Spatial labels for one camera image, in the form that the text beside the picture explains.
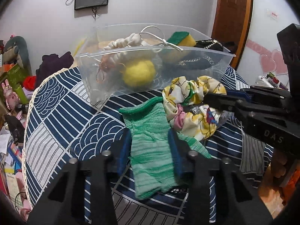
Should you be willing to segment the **green knitted glove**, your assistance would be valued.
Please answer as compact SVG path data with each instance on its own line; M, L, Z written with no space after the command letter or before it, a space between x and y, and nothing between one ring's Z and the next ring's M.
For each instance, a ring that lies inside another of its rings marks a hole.
M174 164L168 143L170 125L162 97L153 97L134 107L119 109L126 128L131 132L131 167L135 180L135 197L150 198L182 185L174 174Z

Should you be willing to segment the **yellow floral scrunchie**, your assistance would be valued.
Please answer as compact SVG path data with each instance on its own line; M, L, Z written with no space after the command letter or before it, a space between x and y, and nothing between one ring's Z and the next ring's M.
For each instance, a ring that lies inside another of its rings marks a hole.
M174 78L162 91L166 118L179 133L198 141L212 136L233 114L220 111L204 103L209 94L226 95L225 86L209 76L187 80L184 76Z

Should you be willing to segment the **black embroidered pouch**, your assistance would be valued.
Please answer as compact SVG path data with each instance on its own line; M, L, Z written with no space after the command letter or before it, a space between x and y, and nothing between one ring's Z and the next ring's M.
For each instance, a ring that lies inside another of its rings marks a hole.
M221 52L223 52L224 49L223 45L215 39L196 41L194 47ZM176 68L181 70L205 70L217 64L222 57L223 55L219 53L191 51L188 56L185 56L176 64Z

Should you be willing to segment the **green yellow sponge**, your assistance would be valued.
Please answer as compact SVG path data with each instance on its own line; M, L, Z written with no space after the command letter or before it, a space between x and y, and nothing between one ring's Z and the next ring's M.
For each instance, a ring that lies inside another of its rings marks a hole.
M172 43L178 47L194 47L196 41L187 31L176 31L167 40L168 43ZM178 51L177 49L163 49L160 52L160 57L164 62L179 62L185 56L190 53L189 50Z

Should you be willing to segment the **yellow fuzzy ball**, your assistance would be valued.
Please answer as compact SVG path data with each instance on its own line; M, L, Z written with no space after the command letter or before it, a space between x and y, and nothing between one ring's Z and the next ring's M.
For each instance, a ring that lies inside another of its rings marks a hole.
M140 88L152 83L156 69L151 60L142 59L128 62L122 74L122 79L131 88Z

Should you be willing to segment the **blue white patterned tablecloth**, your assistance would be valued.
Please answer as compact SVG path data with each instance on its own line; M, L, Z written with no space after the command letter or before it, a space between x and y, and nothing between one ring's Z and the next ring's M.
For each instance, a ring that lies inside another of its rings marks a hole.
M160 95L156 89L118 95L92 105L77 68L48 79L31 101L25 131L22 169L30 204L37 203L71 157L92 158L121 137L125 126L119 114L121 107L133 107ZM246 135L234 117L204 145L213 158L231 159L254 188L261 183L273 155L271 146ZM138 201L130 167L111 187L119 224L181 224L184 220L188 197L184 189Z

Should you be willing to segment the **brown wooden door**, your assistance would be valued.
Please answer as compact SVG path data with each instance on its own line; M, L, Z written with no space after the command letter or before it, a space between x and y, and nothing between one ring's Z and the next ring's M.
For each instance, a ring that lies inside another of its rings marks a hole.
M217 0L211 37L219 42L234 42L235 57L230 66L237 69L250 30L254 0Z

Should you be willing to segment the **clear plastic storage bin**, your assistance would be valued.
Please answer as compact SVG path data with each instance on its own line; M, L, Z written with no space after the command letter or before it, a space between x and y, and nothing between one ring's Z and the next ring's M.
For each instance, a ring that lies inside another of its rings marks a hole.
M219 41L184 26L117 24L94 28L75 60L92 103L162 89L176 77L220 80L234 55Z

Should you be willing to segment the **dark purple clothing pile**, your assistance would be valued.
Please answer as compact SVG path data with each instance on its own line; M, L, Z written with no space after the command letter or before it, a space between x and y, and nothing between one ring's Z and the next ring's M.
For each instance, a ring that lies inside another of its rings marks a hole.
M68 51L61 57L57 54L43 55L42 63L36 70L36 81L34 88L38 88L44 79L63 68L70 68L74 62L71 52Z

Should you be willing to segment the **pink rabbit toy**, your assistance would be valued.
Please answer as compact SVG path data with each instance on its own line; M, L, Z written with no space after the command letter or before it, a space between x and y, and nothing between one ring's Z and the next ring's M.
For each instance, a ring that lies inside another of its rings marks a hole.
M15 110L15 108L19 105L19 96L14 92L13 88L6 79L2 84L3 94L6 101L6 106L9 110Z

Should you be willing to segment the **green cardboard box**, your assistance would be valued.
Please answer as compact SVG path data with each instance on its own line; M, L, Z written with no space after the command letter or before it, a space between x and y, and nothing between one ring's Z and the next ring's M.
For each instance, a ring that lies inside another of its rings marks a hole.
M5 64L1 67L1 83L8 80L10 87L12 87L13 91L19 96L22 104L29 103L22 88L27 76L29 76L28 70L21 68L19 64L13 66L11 64Z

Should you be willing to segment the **grey green plush toy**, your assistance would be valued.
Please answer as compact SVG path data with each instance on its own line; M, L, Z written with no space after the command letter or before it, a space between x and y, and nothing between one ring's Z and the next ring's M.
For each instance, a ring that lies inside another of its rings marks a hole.
M21 36L14 36L8 40L4 46L2 60L3 63L16 61L21 68L28 69L29 53L25 39Z

